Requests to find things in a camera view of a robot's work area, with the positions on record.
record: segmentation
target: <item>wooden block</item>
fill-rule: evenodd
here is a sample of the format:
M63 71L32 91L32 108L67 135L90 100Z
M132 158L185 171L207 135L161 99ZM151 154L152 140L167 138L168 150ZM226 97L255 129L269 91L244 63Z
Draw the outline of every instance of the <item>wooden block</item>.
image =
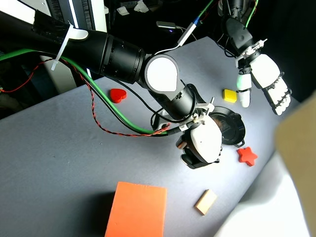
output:
M105 237L162 237L167 189L118 182Z
M204 194L199 198L194 207L202 214L205 215L210 207L213 205L215 200L217 199L216 194L208 189L204 192Z

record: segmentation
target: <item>orange box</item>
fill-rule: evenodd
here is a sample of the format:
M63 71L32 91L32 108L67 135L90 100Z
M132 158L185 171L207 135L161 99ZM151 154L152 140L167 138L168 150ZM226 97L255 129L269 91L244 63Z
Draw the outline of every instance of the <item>orange box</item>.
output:
M162 237L167 189L118 182L105 237Z

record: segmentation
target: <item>red star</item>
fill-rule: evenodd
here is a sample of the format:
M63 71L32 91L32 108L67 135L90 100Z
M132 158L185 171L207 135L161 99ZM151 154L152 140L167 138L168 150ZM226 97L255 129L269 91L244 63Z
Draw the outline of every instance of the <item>red star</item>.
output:
M258 158L258 156L252 152L250 147L245 149L240 148L237 152L239 154L239 162L245 162L249 166L255 165L255 159Z

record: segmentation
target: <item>tabletop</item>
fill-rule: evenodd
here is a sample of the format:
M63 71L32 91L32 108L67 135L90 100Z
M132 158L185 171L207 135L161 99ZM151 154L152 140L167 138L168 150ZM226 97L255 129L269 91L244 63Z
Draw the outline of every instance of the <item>tabletop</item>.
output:
M81 86L0 120L0 236L98 237L105 233L118 181L166 187L165 237L211 237L219 229L274 151L274 129L298 105L276 116L253 87L243 108L222 99L236 90L235 61L210 38L168 53L180 78L202 98L242 117L245 146L258 155L253 167L238 161L237 148L224 145L220 163L188 168L168 137L122 137L102 131L91 115L91 96ZM122 88L101 78L108 92ZM154 109L159 104L138 85L132 88ZM135 124L150 128L152 113L130 92L117 107ZM111 131L130 133L97 99L96 114ZM218 196L205 216L193 206L206 189Z

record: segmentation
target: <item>electronic device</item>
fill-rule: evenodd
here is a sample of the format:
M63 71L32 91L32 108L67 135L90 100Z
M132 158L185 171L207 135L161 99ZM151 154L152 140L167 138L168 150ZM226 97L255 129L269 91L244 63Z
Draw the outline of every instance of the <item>electronic device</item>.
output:
M264 40L255 42L241 22L243 0L220 1L220 4L224 34L229 36L239 55L236 59L236 67L239 69L237 87L242 95L242 105L249 105L252 81L263 91L273 112L281 115L290 103L290 90L276 63L261 53ZM29 18L25 20L22 16L20 20L16 15L12 17L4 13L3 9L0 7L0 32L5 37L0 40L12 47L36 50L53 58L56 58L56 55L64 56L60 60L71 65L80 74L91 93L94 91L125 126L140 133L128 136L166 136L182 133L177 146L183 149L185 154L182 159L190 168L218 162L222 148L222 132L210 117L215 109L213 101L201 101L192 86L181 82L177 62L172 57L161 54L168 49L154 55L146 55L143 49L105 32L77 29L40 11L29 9ZM196 28L203 12L188 26L175 48L184 44ZM65 42L66 47L63 49L61 46ZM14 52L6 55L5 59L25 52L30 51ZM75 61L99 75L126 83L138 83L148 90L163 108L160 112L155 112L160 119L157 124L159 130L145 131L124 118ZM169 123L179 125L167 130Z

